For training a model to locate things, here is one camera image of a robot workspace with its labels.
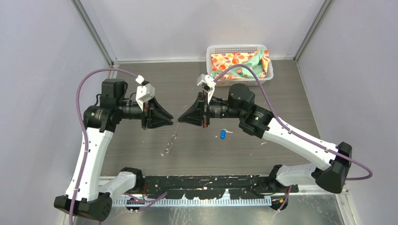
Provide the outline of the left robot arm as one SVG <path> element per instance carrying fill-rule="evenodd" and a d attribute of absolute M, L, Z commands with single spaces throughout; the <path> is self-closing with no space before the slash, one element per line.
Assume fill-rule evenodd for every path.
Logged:
<path fill-rule="evenodd" d="M 77 165 L 65 194 L 55 198 L 55 208 L 103 222 L 114 200 L 126 192 L 139 194 L 143 190 L 142 171 L 131 167 L 123 168 L 105 185 L 99 184 L 104 157 L 120 121 L 139 120 L 143 129 L 173 124 L 173 116 L 159 105 L 148 81 L 140 82 L 135 100 L 125 97 L 127 87 L 122 79 L 104 80 L 97 103 L 81 114 L 83 137 Z"/>

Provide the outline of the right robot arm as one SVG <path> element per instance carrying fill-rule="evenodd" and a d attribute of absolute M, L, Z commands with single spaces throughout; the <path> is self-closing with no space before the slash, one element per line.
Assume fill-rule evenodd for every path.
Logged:
<path fill-rule="evenodd" d="M 340 194 L 351 167 L 351 145 L 345 142 L 336 145 L 315 138 L 255 104 L 254 100 L 254 92 L 240 83 L 229 88 L 226 100 L 199 92 L 194 104 L 178 121 L 206 128 L 212 118 L 238 118 L 238 126 L 246 134 L 282 145 L 309 161 L 304 165 L 275 165 L 269 174 L 270 190 L 281 192 L 290 185 L 316 184 Z"/>

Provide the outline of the large metal keyring disc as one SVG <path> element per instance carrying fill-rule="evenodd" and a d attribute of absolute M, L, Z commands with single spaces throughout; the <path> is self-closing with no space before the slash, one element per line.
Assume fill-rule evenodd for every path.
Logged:
<path fill-rule="evenodd" d="M 175 129 L 174 133 L 172 134 L 170 140 L 169 140 L 168 143 L 167 143 L 167 146 L 166 146 L 166 148 L 165 148 L 165 153 L 166 153 L 166 154 L 169 154 L 169 153 L 171 152 L 171 150 L 172 150 L 172 148 L 173 148 L 173 143 L 174 143 L 174 141 L 175 141 L 175 140 L 177 139 L 177 137 L 178 137 L 178 130 L 179 130 L 180 126 L 181 126 L 181 123 L 179 122 L 179 123 L 177 124 L 177 128 Z"/>

